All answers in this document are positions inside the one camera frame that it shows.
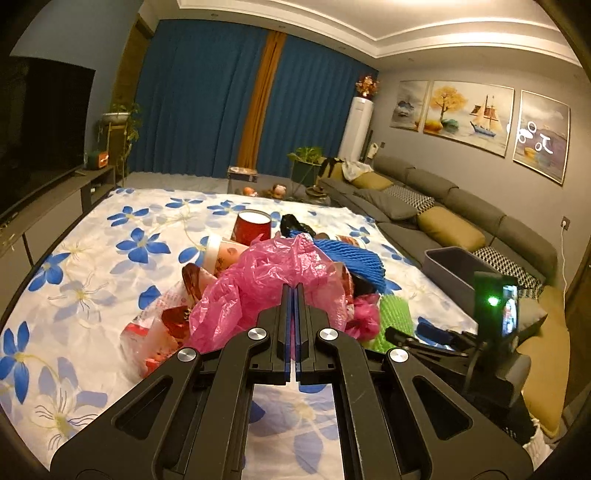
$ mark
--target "tv stand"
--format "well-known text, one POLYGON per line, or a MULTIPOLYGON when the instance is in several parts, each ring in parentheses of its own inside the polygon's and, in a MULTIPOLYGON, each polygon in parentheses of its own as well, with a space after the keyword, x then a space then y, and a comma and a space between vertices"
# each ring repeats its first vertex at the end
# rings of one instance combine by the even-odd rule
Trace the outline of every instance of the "tv stand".
POLYGON ((0 330, 24 282, 43 259, 115 187, 115 169, 77 170, 23 207, 0 230, 0 330))

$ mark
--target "camera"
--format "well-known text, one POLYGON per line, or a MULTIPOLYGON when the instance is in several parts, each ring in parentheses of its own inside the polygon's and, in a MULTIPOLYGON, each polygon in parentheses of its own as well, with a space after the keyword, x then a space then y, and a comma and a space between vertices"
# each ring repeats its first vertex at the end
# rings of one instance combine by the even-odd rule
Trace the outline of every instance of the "camera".
POLYGON ((474 273, 474 315, 478 324, 479 365, 496 370, 517 348, 519 305, 517 279, 509 275, 474 273))

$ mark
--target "floral bedsheet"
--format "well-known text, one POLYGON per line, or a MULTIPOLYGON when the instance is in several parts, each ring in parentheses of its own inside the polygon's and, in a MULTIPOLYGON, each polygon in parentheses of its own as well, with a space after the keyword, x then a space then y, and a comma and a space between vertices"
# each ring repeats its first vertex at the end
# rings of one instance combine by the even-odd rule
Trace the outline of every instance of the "floral bedsheet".
MULTIPOLYGON (((47 257, 2 332, 0 404, 45 466, 133 387, 123 374, 121 330, 180 279, 183 264, 202 261, 210 233, 230 235, 247 207, 268 212, 274 230, 292 213, 317 232, 359 237, 382 258, 388 290, 408 300, 415 324, 422 317, 475 330, 371 218, 235 195, 117 189, 47 257)), ((245 479, 342 478, 330 385, 257 385, 245 456, 245 479)))

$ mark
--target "phone screen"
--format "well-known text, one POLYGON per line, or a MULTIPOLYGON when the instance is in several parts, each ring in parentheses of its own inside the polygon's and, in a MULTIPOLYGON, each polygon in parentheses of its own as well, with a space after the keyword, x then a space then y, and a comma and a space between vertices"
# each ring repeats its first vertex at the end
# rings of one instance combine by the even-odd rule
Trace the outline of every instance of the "phone screen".
POLYGON ((503 285, 503 299, 505 308, 503 309, 503 327, 502 336, 512 334, 517 330, 517 286, 503 285))

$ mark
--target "television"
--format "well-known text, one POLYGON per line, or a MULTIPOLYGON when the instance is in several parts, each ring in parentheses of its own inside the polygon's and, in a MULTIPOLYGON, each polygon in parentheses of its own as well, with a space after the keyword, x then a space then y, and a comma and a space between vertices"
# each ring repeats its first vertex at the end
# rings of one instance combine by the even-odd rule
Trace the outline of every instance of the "television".
POLYGON ((84 164, 95 71, 8 57, 0 69, 0 221, 84 164))

